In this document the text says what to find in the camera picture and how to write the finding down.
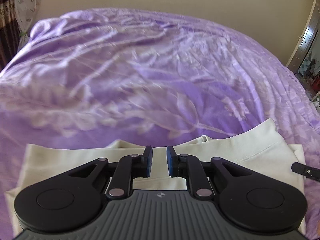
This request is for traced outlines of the white wardrobe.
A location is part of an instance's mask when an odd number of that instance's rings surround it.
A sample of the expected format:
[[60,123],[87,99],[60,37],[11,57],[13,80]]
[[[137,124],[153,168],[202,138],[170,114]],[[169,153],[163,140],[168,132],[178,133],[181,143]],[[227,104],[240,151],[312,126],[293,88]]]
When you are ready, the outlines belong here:
[[302,34],[298,37],[298,42],[291,54],[286,67],[295,73],[302,66],[308,51],[317,35],[319,24],[319,0],[313,0],[308,19]]

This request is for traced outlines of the brown striped curtain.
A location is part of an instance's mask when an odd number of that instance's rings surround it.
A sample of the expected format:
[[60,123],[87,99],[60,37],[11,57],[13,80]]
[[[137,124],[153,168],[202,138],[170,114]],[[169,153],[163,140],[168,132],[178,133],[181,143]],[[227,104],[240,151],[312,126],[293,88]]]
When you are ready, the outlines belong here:
[[15,0],[0,0],[1,70],[18,51],[20,29],[15,12]]

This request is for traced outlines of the purple floral bed cover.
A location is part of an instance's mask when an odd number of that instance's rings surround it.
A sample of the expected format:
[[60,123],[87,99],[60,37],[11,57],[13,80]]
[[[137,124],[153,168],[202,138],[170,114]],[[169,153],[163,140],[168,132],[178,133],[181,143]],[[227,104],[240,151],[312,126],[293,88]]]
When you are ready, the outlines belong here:
[[1,72],[1,193],[17,186],[28,144],[84,154],[117,139],[161,147],[267,119],[319,167],[319,114],[293,72],[250,37],[133,9],[41,20]]

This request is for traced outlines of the white printed t-shirt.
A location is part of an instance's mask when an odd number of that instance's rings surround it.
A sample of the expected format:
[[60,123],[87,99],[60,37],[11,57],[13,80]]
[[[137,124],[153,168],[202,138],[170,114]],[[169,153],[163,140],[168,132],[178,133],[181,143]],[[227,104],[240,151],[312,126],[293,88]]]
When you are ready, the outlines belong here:
[[[294,162],[305,163],[303,147],[297,144],[287,144],[277,132],[272,119],[231,138],[212,139],[207,135],[202,135],[189,142],[176,145],[174,149],[178,154],[194,155],[201,161],[221,157],[294,186],[301,192],[304,191],[304,178],[291,170]],[[13,235],[17,236],[22,231],[14,212],[14,199],[22,189],[100,157],[116,162],[123,156],[141,154],[143,151],[143,146],[123,140],[115,140],[105,148],[85,150],[27,145],[17,186],[4,194]],[[147,190],[183,190],[186,188],[183,179],[169,177],[165,147],[153,148],[151,176],[148,179],[136,179],[133,186]]]

